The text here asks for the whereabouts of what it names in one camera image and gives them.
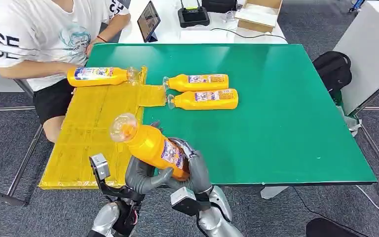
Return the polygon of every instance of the black shorts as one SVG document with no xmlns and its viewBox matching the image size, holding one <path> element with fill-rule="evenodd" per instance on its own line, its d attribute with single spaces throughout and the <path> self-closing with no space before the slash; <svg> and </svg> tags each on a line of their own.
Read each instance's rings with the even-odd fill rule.
<svg viewBox="0 0 379 237">
<path fill-rule="evenodd" d="M 41 124 L 47 120 L 66 115 L 74 87 L 67 79 L 34 92 L 33 102 Z"/>
</svg>

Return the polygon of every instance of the tablet screen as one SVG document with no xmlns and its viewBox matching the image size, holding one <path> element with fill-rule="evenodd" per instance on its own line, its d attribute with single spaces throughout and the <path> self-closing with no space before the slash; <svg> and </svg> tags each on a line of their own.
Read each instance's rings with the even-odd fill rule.
<svg viewBox="0 0 379 237">
<path fill-rule="evenodd" d="M 143 10 L 143 13 L 137 23 L 140 27 L 140 32 L 142 32 L 144 41 L 147 42 L 148 38 L 160 23 L 159 15 L 156 12 L 152 1 L 149 1 L 149 4 Z"/>
</svg>

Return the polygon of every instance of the yellow bottle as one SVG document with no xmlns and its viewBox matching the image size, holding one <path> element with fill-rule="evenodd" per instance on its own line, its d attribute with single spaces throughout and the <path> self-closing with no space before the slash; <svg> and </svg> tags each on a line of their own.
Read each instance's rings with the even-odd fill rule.
<svg viewBox="0 0 379 237">
<path fill-rule="evenodd" d="M 138 71 L 130 67 L 121 68 L 72 68 L 68 71 L 68 81 L 74 87 L 93 85 L 118 85 L 125 81 L 135 81 Z"/>
<path fill-rule="evenodd" d="M 232 110 L 237 107 L 239 96 L 235 89 L 213 91 L 187 91 L 181 95 L 168 95 L 168 106 L 184 110 Z"/>
<path fill-rule="evenodd" d="M 180 74 L 174 78 L 164 77 L 163 85 L 165 89 L 170 88 L 180 92 L 227 89 L 228 75 L 212 74 L 187 76 Z"/>
<path fill-rule="evenodd" d="M 172 177 L 184 181 L 189 177 L 188 160 L 183 152 L 159 129 L 139 124 L 130 113 L 121 114 L 110 129 L 115 142 L 124 142 L 132 155 L 158 169 L 172 167 Z"/>
</svg>

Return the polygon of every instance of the yellow tape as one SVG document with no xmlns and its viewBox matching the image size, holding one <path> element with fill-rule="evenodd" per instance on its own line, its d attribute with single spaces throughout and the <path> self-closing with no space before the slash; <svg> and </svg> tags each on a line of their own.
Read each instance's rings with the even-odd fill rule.
<svg viewBox="0 0 379 237">
<path fill-rule="evenodd" d="M 102 153 L 110 166 L 110 186 L 124 185 L 130 152 L 109 135 L 114 118 L 132 113 L 142 122 L 142 106 L 164 106 L 162 86 L 144 85 L 147 68 L 132 84 L 78 87 L 69 105 L 62 130 L 39 183 L 42 189 L 96 189 L 89 157 Z"/>
</svg>

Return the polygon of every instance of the bottle label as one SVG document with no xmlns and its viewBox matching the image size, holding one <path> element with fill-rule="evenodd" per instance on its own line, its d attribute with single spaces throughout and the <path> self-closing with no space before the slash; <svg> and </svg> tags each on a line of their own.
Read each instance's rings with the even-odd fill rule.
<svg viewBox="0 0 379 237">
<path fill-rule="evenodd" d="M 188 76 L 189 83 L 210 83 L 223 81 L 225 81 L 225 75 L 223 74 Z"/>
<path fill-rule="evenodd" d="M 203 91 L 195 93 L 195 101 L 209 101 L 209 100 L 229 100 L 233 99 L 234 95 L 231 90 L 216 90 L 216 91 Z"/>
<path fill-rule="evenodd" d="M 165 139 L 163 152 L 160 157 L 167 162 L 176 165 L 179 169 L 184 168 L 184 155 L 177 146 L 167 139 Z"/>
<path fill-rule="evenodd" d="M 114 73 L 114 68 L 78 68 L 75 71 L 76 80 L 108 79 Z"/>
</svg>

